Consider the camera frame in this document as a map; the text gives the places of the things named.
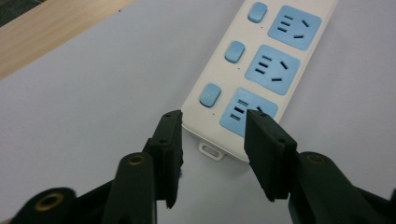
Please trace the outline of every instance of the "white table surface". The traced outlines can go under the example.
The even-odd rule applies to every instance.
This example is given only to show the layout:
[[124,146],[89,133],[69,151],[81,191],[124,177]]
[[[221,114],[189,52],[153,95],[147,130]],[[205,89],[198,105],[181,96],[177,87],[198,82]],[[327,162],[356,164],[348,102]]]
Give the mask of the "white table surface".
[[[136,0],[0,81],[0,220],[45,189],[114,177],[160,116],[180,109],[240,0]],[[340,0],[281,120],[356,186],[396,187],[396,1]],[[183,176],[158,223],[291,223],[249,168],[212,161],[184,132]]]

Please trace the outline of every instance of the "wooden surface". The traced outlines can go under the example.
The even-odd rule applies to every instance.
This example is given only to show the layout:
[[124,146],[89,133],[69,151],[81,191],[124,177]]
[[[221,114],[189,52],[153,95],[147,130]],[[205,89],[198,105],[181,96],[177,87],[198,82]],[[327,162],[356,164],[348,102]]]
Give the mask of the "wooden surface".
[[0,80],[134,0],[48,0],[0,28]]

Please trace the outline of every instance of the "screw hole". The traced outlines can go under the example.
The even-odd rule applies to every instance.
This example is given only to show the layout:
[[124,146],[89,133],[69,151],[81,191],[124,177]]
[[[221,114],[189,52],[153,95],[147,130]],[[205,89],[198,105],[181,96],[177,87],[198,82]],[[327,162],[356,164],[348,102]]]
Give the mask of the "screw hole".
[[317,164],[317,165],[321,165],[324,164],[324,159],[320,156],[317,155],[309,155],[306,157],[310,162]]
[[58,206],[64,200],[62,193],[51,193],[35,204],[35,210],[38,212],[49,211],[50,209]]
[[140,165],[143,162],[145,162],[145,158],[143,156],[140,156],[140,155],[139,156],[132,156],[129,159],[129,164],[131,164],[131,165]]

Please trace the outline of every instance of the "power strip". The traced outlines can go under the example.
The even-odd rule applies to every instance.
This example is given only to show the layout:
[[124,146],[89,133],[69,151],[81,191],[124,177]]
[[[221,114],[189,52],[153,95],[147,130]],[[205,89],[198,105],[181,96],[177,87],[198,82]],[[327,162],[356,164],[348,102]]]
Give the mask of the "power strip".
[[246,111],[280,121],[337,0],[246,0],[182,106],[183,127],[219,161],[244,150]]

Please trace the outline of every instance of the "electrical outlet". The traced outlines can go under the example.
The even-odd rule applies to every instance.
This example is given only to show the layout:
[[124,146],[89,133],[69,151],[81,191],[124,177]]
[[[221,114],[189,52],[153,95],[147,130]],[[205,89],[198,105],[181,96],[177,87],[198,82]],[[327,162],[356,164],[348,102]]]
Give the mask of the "electrical outlet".
[[254,109],[275,116],[277,105],[243,88],[236,90],[223,113],[220,125],[241,137],[245,137],[248,109]]
[[262,45],[251,62],[245,77],[270,91],[284,95],[299,67],[300,60],[277,49]]
[[268,35],[297,49],[307,50],[320,24],[320,17],[294,7],[283,6]]

